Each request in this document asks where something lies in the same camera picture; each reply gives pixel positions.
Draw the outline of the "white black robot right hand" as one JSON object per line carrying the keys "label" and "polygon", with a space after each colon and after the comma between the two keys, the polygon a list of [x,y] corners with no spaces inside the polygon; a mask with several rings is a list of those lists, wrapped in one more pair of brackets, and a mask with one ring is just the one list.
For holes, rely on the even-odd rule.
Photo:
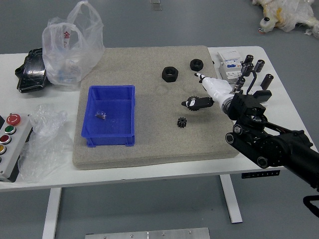
{"label": "white black robot right hand", "polygon": [[197,96],[191,96],[182,102],[181,105],[191,111],[197,111],[211,107],[216,103],[226,114],[234,97],[234,94],[231,93],[232,87],[229,83],[226,80],[207,77],[201,73],[195,73],[194,75],[199,78],[199,83],[208,93],[208,97],[199,98]]}

